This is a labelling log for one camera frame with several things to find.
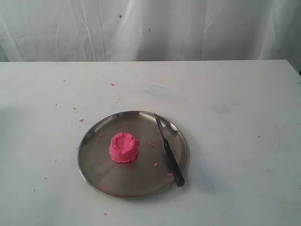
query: white backdrop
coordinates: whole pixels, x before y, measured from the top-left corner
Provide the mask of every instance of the white backdrop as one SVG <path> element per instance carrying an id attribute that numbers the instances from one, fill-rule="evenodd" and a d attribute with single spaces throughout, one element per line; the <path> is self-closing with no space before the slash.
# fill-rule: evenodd
<path id="1" fill-rule="evenodd" d="M 301 0 L 0 0 L 0 61 L 287 59 Z"/>

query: white table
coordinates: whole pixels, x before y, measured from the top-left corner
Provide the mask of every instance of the white table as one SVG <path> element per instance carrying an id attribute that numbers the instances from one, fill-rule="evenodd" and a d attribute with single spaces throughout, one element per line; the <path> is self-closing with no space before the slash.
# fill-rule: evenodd
<path id="1" fill-rule="evenodd" d="M 124 201 L 83 180 L 82 137 L 127 110 L 186 136 L 182 189 Z M 0 63 L 0 183 L 2 226 L 299 226 L 301 78 L 284 60 Z"/>

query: stainless steel plate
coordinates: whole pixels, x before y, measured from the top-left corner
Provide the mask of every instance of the stainless steel plate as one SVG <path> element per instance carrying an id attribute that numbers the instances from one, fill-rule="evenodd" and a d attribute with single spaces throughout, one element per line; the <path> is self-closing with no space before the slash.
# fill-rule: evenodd
<path id="1" fill-rule="evenodd" d="M 187 159 L 185 139 L 172 122 L 161 116 L 159 118 L 174 157 L 183 170 Z M 120 132 L 131 133 L 140 141 L 138 156 L 132 162 L 116 163 L 111 160 L 111 138 Z M 117 113 L 95 124 L 81 141 L 78 161 L 83 178 L 107 196 L 142 198 L 162 191 L 174 182 L 174 177 L 167 175 L 171 169 L 155 116 L 150 112 Z"/>

